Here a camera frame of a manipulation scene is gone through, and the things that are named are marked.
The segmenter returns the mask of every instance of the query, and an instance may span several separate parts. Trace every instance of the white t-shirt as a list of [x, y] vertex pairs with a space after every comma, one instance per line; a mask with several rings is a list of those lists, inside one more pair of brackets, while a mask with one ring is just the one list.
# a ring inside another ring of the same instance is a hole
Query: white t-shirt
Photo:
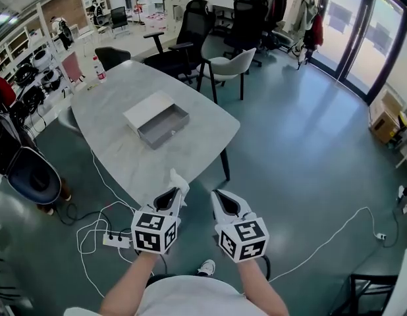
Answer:
[[[137, 316], [264, 316], [232, 286], [214, 278], [173, 276], [145, 289]], [[64, 316], [99, 316], [80, 308]]]
[[57, 35], [63, 33], [63, 31], [60, 29], [60, 21], [65, 21], [66, 20], [64, 18], [56, 18], [53, 23], [51, 24], [51, 27], [53, 29], [54, 32], [57, 32]]

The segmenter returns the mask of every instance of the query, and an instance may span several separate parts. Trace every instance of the power strip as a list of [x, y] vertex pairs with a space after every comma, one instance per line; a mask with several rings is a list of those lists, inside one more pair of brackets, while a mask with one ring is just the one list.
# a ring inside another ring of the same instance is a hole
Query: power strip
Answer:
[[104, 233], [103, 245], [116, 248], [124, 248], [128, 250], [130, 248], [130, 238], [117, 235], [112, 235], [110, 238], [110, 235], [108, 233]]

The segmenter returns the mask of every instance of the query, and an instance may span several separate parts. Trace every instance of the forearm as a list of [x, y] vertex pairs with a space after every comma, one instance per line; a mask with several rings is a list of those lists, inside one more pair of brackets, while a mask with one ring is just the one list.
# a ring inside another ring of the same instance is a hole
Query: forearm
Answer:
[[238, 271], [248, 300], [269, 316], [288, 315], [287, 306], [268, 283], [255, 260], [239, 263]]
[[157, 255], [142, 252], [103, 300], [103, 316], [133, 316], [138, 310]]

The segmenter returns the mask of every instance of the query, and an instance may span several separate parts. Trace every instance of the white marble tabletop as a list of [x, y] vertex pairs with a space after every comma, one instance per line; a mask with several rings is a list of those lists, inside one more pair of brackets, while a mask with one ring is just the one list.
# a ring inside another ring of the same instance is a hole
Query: white marble tabletop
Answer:
[[[129, 128], [123, 113], [159, 90], [187, 111], [190, 121], [152, 150]], [[193, 181], [226, 148], [240, 127], [212, 100], [136, 61], [116, 66], [107, 72], [106, 82], [75, 94], [72, 109], [101, 164], [142, 206], [167, 189], [171, 168], [188, 182]]]

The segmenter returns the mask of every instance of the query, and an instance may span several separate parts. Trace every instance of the pink chair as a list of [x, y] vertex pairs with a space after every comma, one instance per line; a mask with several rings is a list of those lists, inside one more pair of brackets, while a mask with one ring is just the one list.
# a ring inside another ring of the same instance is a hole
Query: pink chair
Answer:
[[82, 74], [82, 71], [80, 71], [78, 57], [75, 52], [71, 53], [66, 59], [64, 59], [62, 64], [70, 81], [76, 82], [77, 80], [80, 80], [83, 82], [81, 77], [85, 78], [85, 76]]

